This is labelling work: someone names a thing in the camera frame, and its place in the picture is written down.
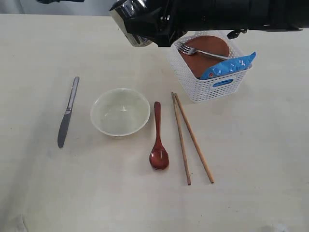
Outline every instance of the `chopsticks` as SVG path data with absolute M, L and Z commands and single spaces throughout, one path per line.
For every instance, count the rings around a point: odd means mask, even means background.
M 187 175 L 187 182 L 188 182 L 188 185 L 191 185 L 191 179 L 190 179 L 188 161 L 187 161 L 187 156 L 186 156 L 186 154 L 185 154 L 184 143 L 183 143 L 183 133 L 182 133 L 182 129 L 181 129 L 181 127 L 180 127 L 179 112 L 178 112 L 178 110 L 177 110 L 176 99 L 175 99 L 174 93 L 172 93 L 172 98 L 173 98 L 173 105 L 174 105 L 175 116 L 176 116 L 176 121 L 177 121 L 177 127 L 178 127 L 178 133 L 179 133 L 180 144 L 181 144 L 181 146 L 182 146 L 182 153 L 183 153 L 183 162 L 184 162 L 185 173 L 186 173 L 186 175 Z
M 208 176 L 210 182 L 213 184 L 213 183 L 214 183 L 213 176 L 212 176 L 211 171 L 210 171 L 210 169 L 209 169 L 209 167 L 208 167 L 208 165 L 207 165 L 207 163 L 206 163 L 206 160 L 205 160 L 205 158 L 204 158 L 204 156 L 203 156 L 203 154 L 202 154 L 202 152 L 201 152 L 201 149 L 199 148 L 199 145 L 198 145 L 198 143 L 197 143 L 197 139 L 196 139 L 195 136 L 194 136 L 194 133 L 193 133 L 193 131 L 192 131 L 192 128 L 191 128 L 191 126 L 190 126 L 190 123 L 189 123 L 189 121 L 188 121 L 188 118 L 187 118 L 187 116 L 186 116 L 185 113 L 184 113 L 183 106 L 182 106 L 182 104 L 181 104 L 181 102 L 180 102 L 180 100 L 179 100 L 179 98 L 178 98 L 178 96 L 177 96 L 177 93 L 175 93 L 175 94 L 172 93 L 172 96 L 175 97 L 175 99 L 176 99 L 176 101 L 177 101 L 177 103 L 178 103 L 180 112 L 181 112 L 182 115 L 183 115 L 183 119 L 184 119 L 184 121 L 185 121 L 185 123 L 186 123 L 186 125 L 187 125 L 187 128 L 188 128 L 188 130 L 189 130 L 189 133 L 190 133 L 190 135 L 191 135 L 192 141 L 193 141 L 194 146 L 195 146 L 195 148 L 196 148 L 196 150 L 197 150 L 197 153 L 198 153 L 198 155 L 199 155 L 199 158 L 200 158 L 201 161 L 202 161 L 203 167 L 204 167 L 204 169 L 205 169 L 205 171 L 206 171 L 206 174 L 207 174 L 207 176 Z M 180 124 L 179 124 L 179 118 L 177 119 L 177 109 L 176 109 L 176 105 L 175 105 L 175 104 L 174 104 L 174 109 L 175 109 L 175 115 L 176 115 L 176 120 L 177 120 L 177 126 L 178 126 L 179 137 L 180 137 L 181 144 L 182 144 L 182 151 L 183 151 L 183 156 L 184 156 L 183 160 L 184 160 L 184 159 L 186 160 L 186 158 L 185 158 L 185 152 L 184 152 L 184 146 L 183 146 L 183 139 L 182 139 Z

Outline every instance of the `spoon handle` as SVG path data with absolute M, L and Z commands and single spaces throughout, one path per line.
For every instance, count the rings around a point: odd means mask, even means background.
M 161 141 L 160 139 L 161 104 L 158 101 L 156 101 L 154 104 L 154 116 L 155 116 L 156 141 Z

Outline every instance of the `knife handle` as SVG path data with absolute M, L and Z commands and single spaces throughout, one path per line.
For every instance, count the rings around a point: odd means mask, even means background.
M 74 78 L 74 82 L 73 82 L 72 91 L 71 91 L 70 100 L 69 100 L 69 103 L 68 103 L 67 110 L 72 110 L 72 108 L 73 108 L 78 82 L 79 82 L 79 77 L 77 76 L 77 77 Z

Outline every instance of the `blue package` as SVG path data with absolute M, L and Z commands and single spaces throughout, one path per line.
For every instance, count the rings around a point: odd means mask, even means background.
M 253 52 L 249 56 L 237 57 L 222 61 L 206 69 L 206 71 L 201 76 L 200 80 L 207 80 L 215 78 L 217 76 L 224 76 L 230 73 L 245 70 L 250 66 L 255 57 L 256 52 Z

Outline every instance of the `brown plate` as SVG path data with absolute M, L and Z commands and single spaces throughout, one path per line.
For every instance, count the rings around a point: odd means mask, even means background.
M 185 44 L 189 47 L 195 47 L 198 50 L 217 54 L 220 56 L 228 57 L 229 54 L 226 42 L 215 36 L 205 35 L 195 37 L 187 41 Z M 222 61 L 217 58 L 208 57 L 199 52 L 192 56 L 185 55 L 181 52 L 179 53 L 196 78 L 200 78 L 207 68 Z

